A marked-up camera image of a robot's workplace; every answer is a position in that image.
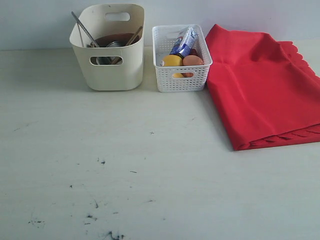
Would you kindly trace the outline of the red tablecloth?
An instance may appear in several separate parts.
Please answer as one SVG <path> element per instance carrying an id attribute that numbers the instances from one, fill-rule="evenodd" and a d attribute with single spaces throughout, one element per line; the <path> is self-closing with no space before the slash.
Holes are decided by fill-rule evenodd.
<path id="1" fill-rule="evenodd" d="M 291 41 L 214 25 L 207 86 L 236 151 L 318 142 L 320 79 Z"/>

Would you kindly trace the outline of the brown wooden plate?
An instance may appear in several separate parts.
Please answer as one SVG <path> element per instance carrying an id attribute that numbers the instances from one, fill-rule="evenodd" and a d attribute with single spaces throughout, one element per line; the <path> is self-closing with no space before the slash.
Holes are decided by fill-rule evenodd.
<path id="1" fill-rule="evenodd" d="M 100 48 L 107 48 L 112 43 L 118 43 L 120 47 L 124 47 L 133 35 L 133 33 L 111 34 L 97 38 L 95 41 Z"/>

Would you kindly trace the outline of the stainless steel cup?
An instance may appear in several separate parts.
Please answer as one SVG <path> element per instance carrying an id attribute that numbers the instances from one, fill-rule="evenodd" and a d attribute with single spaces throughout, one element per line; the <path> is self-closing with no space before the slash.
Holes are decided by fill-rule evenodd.
<path id="1" fill-rule="evenodd" d="M 118 47 L 122 47 L 123 44 L 119 41 L 113 41 L 111 43 L 109 43 L 106 47 L 107 48 L 118 48 Z M 114 59 L 116 59 L 115 56 L 99 56 L 96 58 L 96 63 L 98 65 L 111 65 L 112 62 L 114 61 Z"/>

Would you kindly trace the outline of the cream plastic bin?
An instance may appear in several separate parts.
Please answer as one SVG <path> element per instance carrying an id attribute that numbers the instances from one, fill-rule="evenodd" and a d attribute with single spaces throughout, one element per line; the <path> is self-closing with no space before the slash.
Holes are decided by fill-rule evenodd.
<path id="1" fill-rule="evenodd" d="M 87 85 L 96 91 L 127 91 L 143 80 L 145 10 L 137 4 L 97 4 L 85 8 L 79 15 L 95 39 L 114 34 L 142 31 L 129 46 L 86 47 L 92 41 L 75 23 L 69 41 Z M 97 57 L 121 57 L 115 65 L 98 65 Z"/>

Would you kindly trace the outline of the red sausage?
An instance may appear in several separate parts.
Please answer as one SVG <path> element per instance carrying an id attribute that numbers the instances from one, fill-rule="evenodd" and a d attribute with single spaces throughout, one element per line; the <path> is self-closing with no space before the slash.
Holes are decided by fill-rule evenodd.
<path id="1" fill-rule="evenodd" d="M 191 51 L 190 51 L 190 55 L 193 55 L 193 56 L 198 56 L 198 52 L 196 49 L 192 48 Z"/>

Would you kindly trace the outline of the small milk carton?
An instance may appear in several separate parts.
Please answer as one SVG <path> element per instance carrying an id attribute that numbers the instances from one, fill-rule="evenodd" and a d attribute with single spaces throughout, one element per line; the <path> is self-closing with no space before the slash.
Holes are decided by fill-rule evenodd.
<path id="1" fill-rule="evenodd" d="M 169 54 L 185 58 L 190 54 L 198 36 L 198 32 L 192 26 L 182 29 Z"/>

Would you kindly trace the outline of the yellow cheese wedge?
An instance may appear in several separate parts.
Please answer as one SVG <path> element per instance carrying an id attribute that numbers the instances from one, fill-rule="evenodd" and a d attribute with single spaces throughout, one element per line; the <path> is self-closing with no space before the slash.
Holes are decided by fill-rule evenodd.
<path id="1" fill-rule="evenodd" d="M 173 75 L 172 75 L 172 77 L 173 78 L 184 78 L 185 76 L 182 74 L 182 73 L 174 73 Z"/>

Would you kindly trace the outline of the silver table knife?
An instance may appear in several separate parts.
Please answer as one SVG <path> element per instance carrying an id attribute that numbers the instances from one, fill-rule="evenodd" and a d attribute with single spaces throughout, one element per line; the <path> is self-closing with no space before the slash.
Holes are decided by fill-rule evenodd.
<path id="1" fill-rule="evenodd" d="M 77 17 L 77 15 L 71 11 L 71 15 L 73 16 L 73 18 L 75 19 L 76 23 L 82 28 L 82 30 L 85 32 L 85 34 L 89 37 L 89 39 L 92 41 L 93 45 L 96 48 L 99 48 L 100 46 L 98 45 L 98 43 L 94 40 L 94 38 L 92 37 L 92 35 L 90 34 L 90 32 L 87 30 L 87 28 L 83 25 L 83 23 L 80 21 L 80 19 Z"/>

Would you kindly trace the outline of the brown egg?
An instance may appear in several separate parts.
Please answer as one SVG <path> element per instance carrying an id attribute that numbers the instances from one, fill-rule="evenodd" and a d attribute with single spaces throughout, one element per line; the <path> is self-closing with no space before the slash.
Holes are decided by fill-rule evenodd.
<path id="1" fill-rule="evenodd" d="M 188 55 L 183 59 L 184 66 L 201 66 L 204 65 L 204 61 L 197 55 Z"/>

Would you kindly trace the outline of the white perforated basket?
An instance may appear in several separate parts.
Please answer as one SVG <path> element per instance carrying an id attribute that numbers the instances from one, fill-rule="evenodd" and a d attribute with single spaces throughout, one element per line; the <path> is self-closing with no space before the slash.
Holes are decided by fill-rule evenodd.
<path id="1" fill-rule="evenodd" d="M 198 56 L 204 65 L 161 66 L 164 56 L 169 55 L 179 32 L 189 25 L 160 25 L 152 28 L 153 65 L 156 72 L 157 88 L 162 93 L 196 92 L 203 90 L 213 60 L 209 53 L 202 28 L 191 24 L 198 38 L 194 43 Z M 193 73 L 193 77 L 173 78 L 174 73 Z"/>

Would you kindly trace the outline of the yellow lemon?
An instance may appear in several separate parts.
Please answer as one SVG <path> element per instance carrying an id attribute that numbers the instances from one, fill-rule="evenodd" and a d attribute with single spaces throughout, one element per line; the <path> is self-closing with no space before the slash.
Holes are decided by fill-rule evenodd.
<path id="1" fill-rule="evenodd" d="M 178 55 L 166 55 L 161 61 L 162 67 L 180 67 L 183 66 L 183 59 Z"/>

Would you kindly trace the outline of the wooden chopstick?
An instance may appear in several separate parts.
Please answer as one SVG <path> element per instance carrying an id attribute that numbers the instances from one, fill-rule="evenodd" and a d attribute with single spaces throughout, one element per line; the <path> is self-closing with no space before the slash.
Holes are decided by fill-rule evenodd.
<path id="1" fill-rule="evenodd" d="M 137 31 L 131 36 L 131 38 L 128 40 L 128 42 L 125 44 L 125 46 L 127 47 L 127 46 L 131 45 L 142 30 L 143 30 L 143 26 L 140 26 L 137 29 Z"/>
<path id="2" fill-rule="evenodd" d="M 118 64 L 118 62 L 121 62 L 122 61 L 122 58 L 121 57 L 119 57 L 119 56 L 115 56 L 113 59 L 112 59 L 112 61 L 111 61 L 111 65 L 117 65 Z"/>

